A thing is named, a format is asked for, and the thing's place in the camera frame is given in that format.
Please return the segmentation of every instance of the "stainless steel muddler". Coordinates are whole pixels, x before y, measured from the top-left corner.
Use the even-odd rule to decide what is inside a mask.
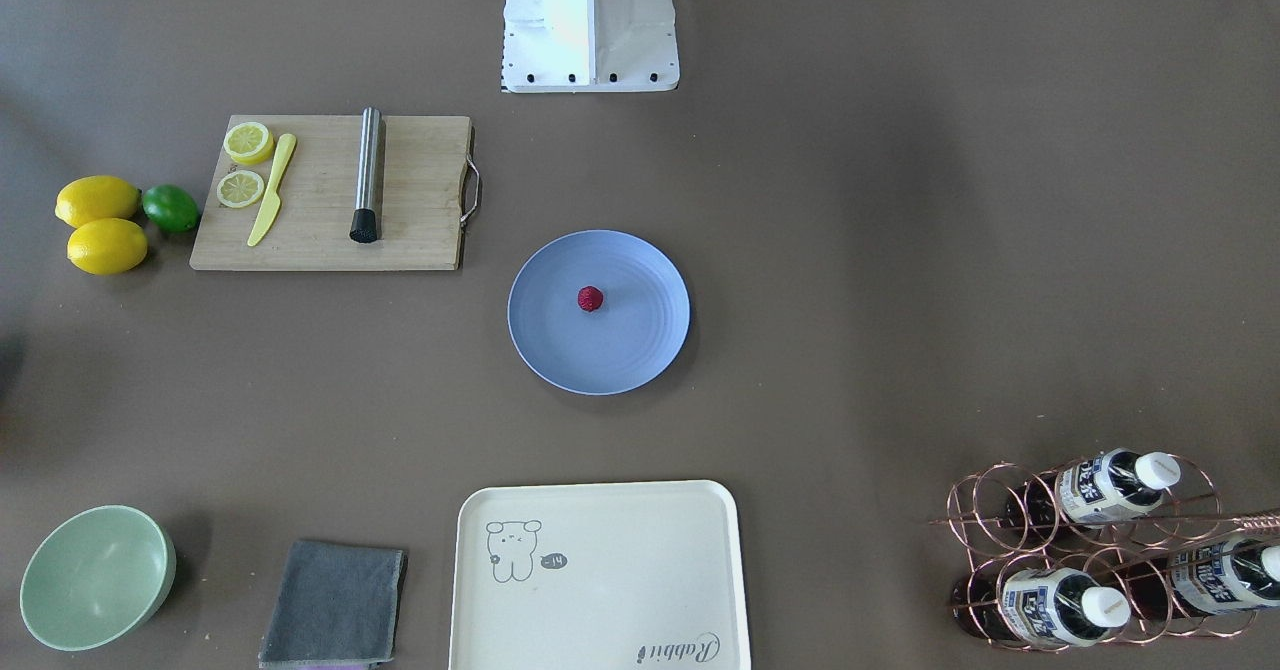
[[[360,165],[356,169],[356,214],[351,218],[351,240],[378,240],[378,196],[383,179],[383,114],[365,108],[360,117]]]

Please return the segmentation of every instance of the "plastic knife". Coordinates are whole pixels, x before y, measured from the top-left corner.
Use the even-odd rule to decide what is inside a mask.
[[[257,209],[257,219],[248,233],[248,246],[253,247],[262,242],[262,236],[271,229],[275,215],[280,213],[280,178],[284,177],[284,168],[293,158],[293,149],[298,145],[298,138],[293,133],[284,133],[275,141],[275,156],[271,159],[271,177],[266,181],[266,192],[262,193],[262,205]]]

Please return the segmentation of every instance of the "lemon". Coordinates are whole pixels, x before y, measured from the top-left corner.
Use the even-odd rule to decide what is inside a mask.
[[[236,170],[218,182],[218,201],[228,208],[244,208],[262,197],[266,183],[253,170]]]
[[[241,165],[256,165],[271,156],[275,138],[262,123],[241,123],[227,132],[223,150]]]
[[[67,241],[67,259],[95,275],[114,275],[147,256],[147,236],[137,224],[102,218],[76,228]]]
[[[138,188],[120,178],[81,178],[58,193],[54,215],[73,228],[102,218],[132,218],[138,211],[140,196]]]

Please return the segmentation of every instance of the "wooden cutting board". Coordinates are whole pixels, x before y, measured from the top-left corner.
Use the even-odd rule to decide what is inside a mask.
[[[205,201],[191,265],[197,270],[454,270],[462,242],[462,186],[471,118],[388,115],[378,242],[351,240],[360,155],[360,115],[232,115],[276,138],[298,138],[280,181],[280,213],[256,247],[247,245],[261,202],[232,209],[218,182],[248,169],[265,181],[271,161],[241,168],[225,151]]]

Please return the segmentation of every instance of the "bottle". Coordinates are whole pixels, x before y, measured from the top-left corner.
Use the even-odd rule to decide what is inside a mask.
[[[1129,621],[1129,601],[1115,588],[1089,575],[1059,570],[1020,570],[997,588],[991,580],[961,580],[951,593],[952,614],[965,630],[979,638],[1028,643],[1036,650],[1088,647],[1105,641]]]
[[[1165,489],[1181,479],[1181,469],[1169,453],[1138,455],[1120,447],[1071,465],[1056,475],[1043,474],[1041,479],[1043,484],[1032,480],[1019,491],[1027,507],[1025,515],[1012,497],[1005,505],[1005,515],[1014,527],[1025,523],[1033,537],[1050,541],[1060,509],[1060,521],[1093,529],[1156,510],[1165,501]],[[1048,497],[1046,487],[1053,489],[1057,503]]]
[[[1169,616],[1170,589],[1178,600],[1172,617],[1280,607],[1280,546],[1239,533],[1152,559],[1125,575],[1134,605],[1148,620]]]

